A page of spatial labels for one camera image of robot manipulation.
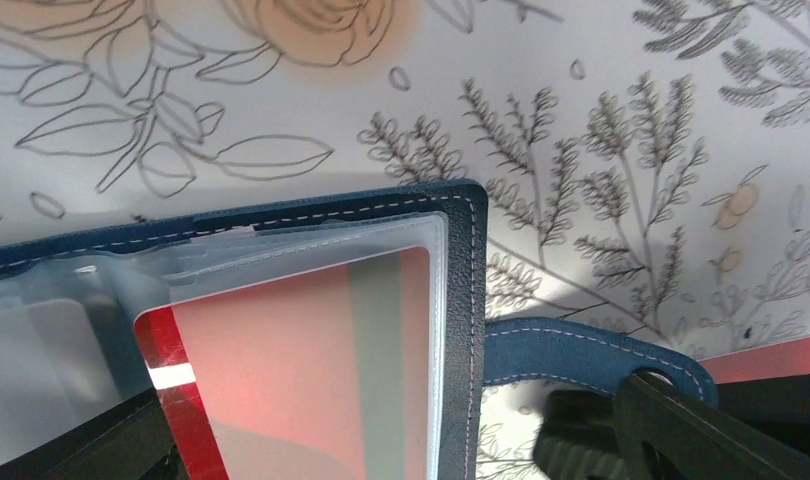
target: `peach rose illustration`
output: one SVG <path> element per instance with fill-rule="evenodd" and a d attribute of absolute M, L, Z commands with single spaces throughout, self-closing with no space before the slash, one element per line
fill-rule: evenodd
<path fill-rule="evenodd" d="M 269 44 L 294 63 L 332 67 L 358 63 L 378 48 L 395 0 L 189 3 L 161 0 L 154 8 L 170 29 L 205 50 L 235 53 Z"/>
<path fill-rule="evenodd" d="M 334 153 L 326 142 L 305 131 L 237 138 L 220 129 L 225 105 L 170 78 L 249 85 L 282 58 L 361 61 L 384 38 L 393 1 L 0 0 L 0 95 L 44 117 L 14 148 L 106 162 L 99 194 L 136 172 L 169 198 L 200 165 L 243 181 L 305 175 Z"/>

